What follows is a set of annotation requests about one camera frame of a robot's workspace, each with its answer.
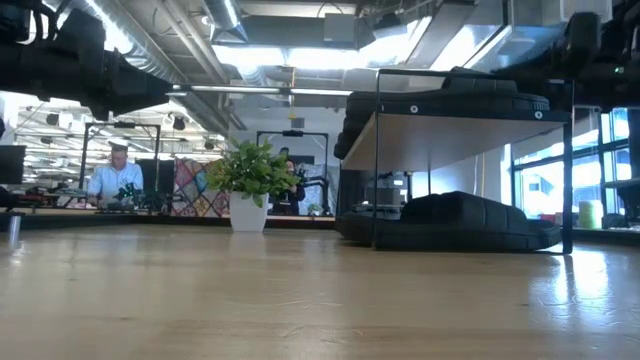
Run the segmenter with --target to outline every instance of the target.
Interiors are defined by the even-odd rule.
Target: wooden table surface
[[[23,233],[2,359],[640,359],[640,252],[396,253],[331,231]]]

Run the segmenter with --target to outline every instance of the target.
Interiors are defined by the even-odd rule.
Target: shelf
[[[415,105],[382,105],[387,112],[379,115],[379,172],[435,170],[571,121],[571,115],[564,112],[484,112],[479,117],[478,111],[461,109],[456,116],[444,116],[442,111],[427,114]],[[342,168],[374,170],[375,144],[373,114]]]

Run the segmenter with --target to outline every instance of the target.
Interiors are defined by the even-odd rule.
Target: computer monitor
[[[0,145],[0,184],[22,184],[26,146]]]

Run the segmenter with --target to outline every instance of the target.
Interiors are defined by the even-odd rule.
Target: ventilation duct
[[[240,22],[240,7],[235,0],[202,0],[211,26],[211,40],[227,34],[237,41],[249,41],[247,33]]]
[[[57,9],[63,0],[45,0],[47,5]],[[187,78],[178,70],[173,62],[162,52],[149,34],[136,22],[120,2],[113,0],[75,0],[70,3],[62,18],[71,9],[79,9],[98,19],[105,25],[111,23],[132,44],[131,49],[123,54],[127,61],[149,74],[157,76],[172,84],[185,84]],[[205,130],[226,134],[228,124],[220,121],[221,115],[194,93],[175,98]]]

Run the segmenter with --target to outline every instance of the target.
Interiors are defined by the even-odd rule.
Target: light blue shirt
[[[112,166],[101,166],[93,173],[87,193],[91,196],[100,195],[103,199],[111,198],[118,195],[118,190],[129,183],[133,183],[136,189],[143,189],[140,165],[127,163],[120,171]]]

